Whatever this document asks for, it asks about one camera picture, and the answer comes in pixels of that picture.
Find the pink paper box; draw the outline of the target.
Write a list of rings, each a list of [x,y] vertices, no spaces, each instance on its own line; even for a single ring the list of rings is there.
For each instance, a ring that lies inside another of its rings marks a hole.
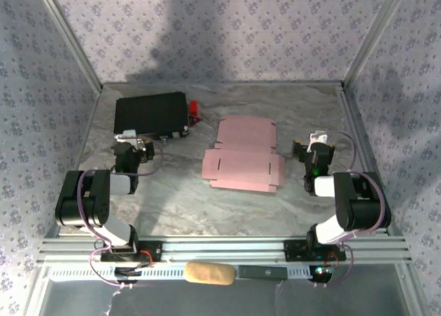
[[[258,116],[221,118],[202,178],[211,187],[275,193],[285,185],[285,158],[276,153],[276,121]]]

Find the aluminium frame post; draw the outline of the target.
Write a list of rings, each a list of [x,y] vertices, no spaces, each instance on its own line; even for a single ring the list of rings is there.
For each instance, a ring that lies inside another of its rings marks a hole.
[[[103,89],[103,85],[96,75],[91,62],[83,51],[83,48],[81,47],[74,30],[66,19],[58,1],[42,0],[42,2],[89,84],[96,92],[100,93]]]
[[[344,91],[353,85],[361,73],[401,1],[383,0],[343,79],[342,87]]]

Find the tan foam pad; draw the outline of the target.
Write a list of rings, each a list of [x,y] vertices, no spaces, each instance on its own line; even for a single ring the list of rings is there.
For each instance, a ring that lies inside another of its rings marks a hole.
[[[189,262],[184,267],[183,276],[195,284],[229,286],[236,279],[236,270],[229,264]]]

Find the aluminium side rail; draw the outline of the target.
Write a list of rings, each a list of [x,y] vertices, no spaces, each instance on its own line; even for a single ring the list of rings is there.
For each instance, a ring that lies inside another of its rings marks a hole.
[[[340,106],[342,107],[347,133],[352,137],[356,144],[357,156],[356,163],[353,168],[359,169],[360,171],[375,172],[379,177],[380,185],[384,189],[376,159],[374,158],[373,150],[369,142],[367,130],[362,121],[356,101],[346,94],[341,85],[336,87],[336,93]]]

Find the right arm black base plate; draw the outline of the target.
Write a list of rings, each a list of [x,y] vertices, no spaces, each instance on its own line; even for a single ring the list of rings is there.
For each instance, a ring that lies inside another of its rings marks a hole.
[[[285,240],[283,251],[287,262],[324,262],[333,254],[339,261],[347,259],[346,253],[336,245],[312,244],[306,240]]]

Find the black carrying case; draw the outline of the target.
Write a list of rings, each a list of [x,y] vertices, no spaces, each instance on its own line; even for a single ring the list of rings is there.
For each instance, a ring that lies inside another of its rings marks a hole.
[[[114,135],[135,129],[138,136],[154,140],[189,135],[186,95],[169,92],[120,98],[116,101]]]

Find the black flat bar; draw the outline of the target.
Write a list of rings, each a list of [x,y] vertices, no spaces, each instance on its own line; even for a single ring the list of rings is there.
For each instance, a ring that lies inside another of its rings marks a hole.
[[[239,278],[253,280],[286,280],[288,278],[285,267],[249,265],[240,265],[238,267],[238,276]]]

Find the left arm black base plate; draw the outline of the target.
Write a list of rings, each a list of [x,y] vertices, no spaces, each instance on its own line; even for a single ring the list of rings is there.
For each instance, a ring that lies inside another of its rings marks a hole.
[[[113,246],[101,253],[102,262],[159,262],[162,256],[161,241],[139,241],[135,246]]]

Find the wide aluminium base rail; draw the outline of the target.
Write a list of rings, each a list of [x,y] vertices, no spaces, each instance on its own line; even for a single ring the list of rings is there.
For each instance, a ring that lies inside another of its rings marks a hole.
[[[289,237],[151,237],[162,242],[159,264],[183,265],[191,261],[227,264],[324,264],[325,262],[287,262],[283,251]],[[377,235],[346,241],[347,259],[339,261],[333,254],[326,261],[331,264],[400,264],[411,263],[411,255],[403,237]]]

